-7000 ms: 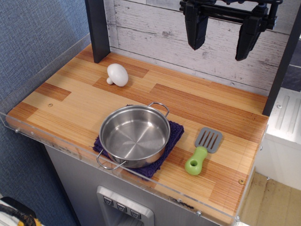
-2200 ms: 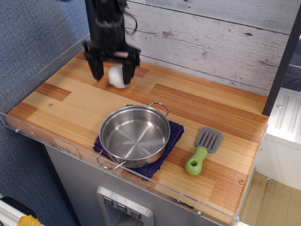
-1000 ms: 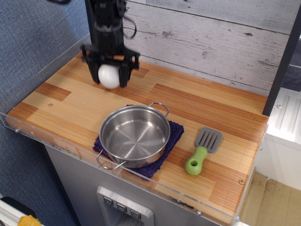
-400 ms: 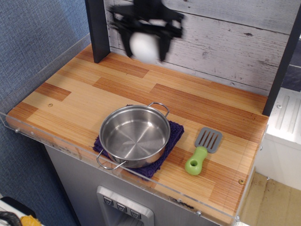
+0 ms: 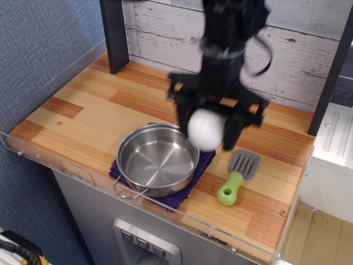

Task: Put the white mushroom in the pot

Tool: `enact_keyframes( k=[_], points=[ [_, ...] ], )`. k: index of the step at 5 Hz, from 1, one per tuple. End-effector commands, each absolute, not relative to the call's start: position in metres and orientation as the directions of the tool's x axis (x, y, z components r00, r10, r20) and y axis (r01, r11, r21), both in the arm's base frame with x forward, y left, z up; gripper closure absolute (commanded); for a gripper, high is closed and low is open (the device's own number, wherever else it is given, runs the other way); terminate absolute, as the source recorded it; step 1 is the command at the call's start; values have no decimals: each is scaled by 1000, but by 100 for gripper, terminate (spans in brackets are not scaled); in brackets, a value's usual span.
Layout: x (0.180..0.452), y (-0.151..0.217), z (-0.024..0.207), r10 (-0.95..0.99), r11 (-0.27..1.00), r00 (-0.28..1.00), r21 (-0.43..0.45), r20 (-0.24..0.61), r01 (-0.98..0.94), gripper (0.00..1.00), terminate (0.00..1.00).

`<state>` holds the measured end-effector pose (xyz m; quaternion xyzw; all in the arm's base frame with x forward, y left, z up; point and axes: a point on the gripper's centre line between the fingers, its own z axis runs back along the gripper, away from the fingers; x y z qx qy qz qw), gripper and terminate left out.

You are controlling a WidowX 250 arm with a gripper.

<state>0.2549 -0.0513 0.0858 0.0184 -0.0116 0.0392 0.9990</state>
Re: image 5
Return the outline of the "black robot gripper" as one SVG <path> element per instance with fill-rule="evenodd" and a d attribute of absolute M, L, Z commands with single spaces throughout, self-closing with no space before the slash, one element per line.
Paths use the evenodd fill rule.
<path fill-rule="evenodd" d="M 244 51 L 224 57 L 204 54 L 199 73 L 168 73 L 168 97 L 175 100 L 180 129 L 186 137 L 189 120 L 198 108 L 227 117 L 223 136 L 225 151 L 234 149 L 244 128 L 262 125 L 269 101 L 242 84 L 243 66 Z"/>

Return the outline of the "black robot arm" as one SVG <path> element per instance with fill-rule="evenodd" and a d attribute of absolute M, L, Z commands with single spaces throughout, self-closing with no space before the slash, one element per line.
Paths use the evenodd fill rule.
<path fill-rule="evenodd" d="M 201 70 L 197 74 L 168 74 L 168 97 L 176 103 L 180 130 L 197 109 L 226 117 L 221 143 L 232 150 L 243 129 L 261 126 L 269 101 L 240 81 L 247 42 L 257 38 L 269 15 L 264 1 L 203 1 L 205 29 L 200 40 Z"/>

